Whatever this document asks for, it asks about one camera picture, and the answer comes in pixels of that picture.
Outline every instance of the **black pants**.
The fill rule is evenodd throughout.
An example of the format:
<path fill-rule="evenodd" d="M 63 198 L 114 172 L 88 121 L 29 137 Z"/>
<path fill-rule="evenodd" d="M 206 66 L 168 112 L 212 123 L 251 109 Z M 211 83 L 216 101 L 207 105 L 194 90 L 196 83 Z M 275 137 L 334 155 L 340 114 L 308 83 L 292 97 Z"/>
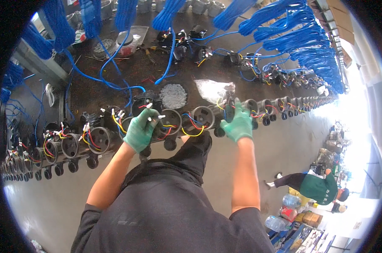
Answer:
<path fill-rule="evenodd" d="M 303 174 L 303 173 L 289 174 L 289 175 L 283 176 L 280 179 L 274 180 L 274 184 L 275 184 L 275 187 L 277 188 L 280 186 L 288 185 L 289 187 L 297 191 L 301 191 L 301 184 L 303 180 L 305 179 L 306 175 L 307 174 Z"/>
<path fill-rule="evenodd" d="M 180 150 L 169 159 L 150 159 L 142 162 L 126 175 L 121 190 L 131 182 L 153 174 L 177 175 L 187 181 L 202 186 L 202 176 L 208 153 L 212 147 L 212 138 L 208 131 L 198 137 L 190 137 Z"/>

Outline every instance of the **green shirt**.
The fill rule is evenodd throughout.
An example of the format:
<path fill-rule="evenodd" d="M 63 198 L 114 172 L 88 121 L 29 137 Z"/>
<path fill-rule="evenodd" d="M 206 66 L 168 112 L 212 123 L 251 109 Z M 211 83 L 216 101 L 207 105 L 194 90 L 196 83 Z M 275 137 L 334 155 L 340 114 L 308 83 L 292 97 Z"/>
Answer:
<path fill-rule="evenodd" d="M 337 196 L 337 182 L 332 173 L 321 179 L 314 175 L 306 175 L 301 184 L 300 193 L 307 198 L 317 201 L 319 205 L 328 205 Z"/>

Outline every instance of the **green glove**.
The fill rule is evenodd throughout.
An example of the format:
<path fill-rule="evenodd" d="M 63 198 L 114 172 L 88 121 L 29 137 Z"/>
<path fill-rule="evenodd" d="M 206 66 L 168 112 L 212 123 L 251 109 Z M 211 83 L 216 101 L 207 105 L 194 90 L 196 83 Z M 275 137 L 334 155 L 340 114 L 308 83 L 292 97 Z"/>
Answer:
<path fill-rule="evenodd" d="M 130 145 L 135 152 L 140 153 L 149 145 L 153 130 L 161 122 L 158 119 L 159 115 L 155 109 L 144 109 L 138 117 L 131 120 L 123 141 Z"/>
<path fill-rule="evenodd" d="M 235 116 L 231 123 L 227 123 L 224 119 L 220 122 L 220 127 L 226 133 L 226 136 L 235 143 L 242 137 L 253 139 L 252 117 L 247 108 L 243 108 L 240 100 L 235 99 Z"/>

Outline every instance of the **black t-shirt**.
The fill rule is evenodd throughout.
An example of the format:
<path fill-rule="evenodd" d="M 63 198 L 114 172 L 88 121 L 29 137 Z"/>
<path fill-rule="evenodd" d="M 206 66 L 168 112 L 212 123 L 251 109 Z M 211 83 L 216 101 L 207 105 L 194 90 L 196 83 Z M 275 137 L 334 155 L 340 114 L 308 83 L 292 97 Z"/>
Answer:
<path fill-rule="evenodd" d="M 249 207 L 229 219 L 215 212 L 204 190 L 175 175 L 131 182 L 101 211 L 86 204 L 71 252 L 274 252 Z"/>

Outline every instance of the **factory floor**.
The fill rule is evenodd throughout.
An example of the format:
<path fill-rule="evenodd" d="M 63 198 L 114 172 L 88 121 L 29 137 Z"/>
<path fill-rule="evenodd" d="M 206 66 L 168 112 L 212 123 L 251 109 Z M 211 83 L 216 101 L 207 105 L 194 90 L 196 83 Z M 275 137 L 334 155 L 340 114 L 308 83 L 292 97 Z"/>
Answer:
<path fill-rule="evenodd" d="M 283 175 L 307 171 L 334 123 L 335 110 L 335 105 L 328 104 L 287 120 L 278 119 L 267 127 L 259 125 L 253 132 L 263 224 L 269 215 L 277 213 L 282 197 L 288 192 L 288 187 L 268 190 L 263 180 L 272 181 L 279 171 Z M 237 150 L 226 137 L 217 138 L 212 134 L 212 138 L 203 188 L 214 209 L 229 217 Z M 178 139 L 176 150 L 180 146 Z M 175 151 L 166 151 L 163 143 L 152 144 L 151 158 L 168 158 L 174 154 Z M 109 156 L 102 157 L 93 170 L 81 160 L 77 173 L 65 169 L 62 176 L 54 175 L 51 180 L 7 181 L 4 192 L 27 238 L 35 239 L 48 252 L 69 252 L 88 193 L 109 160 Z M 130 168 L 138 163 L 136 157 Z"/>

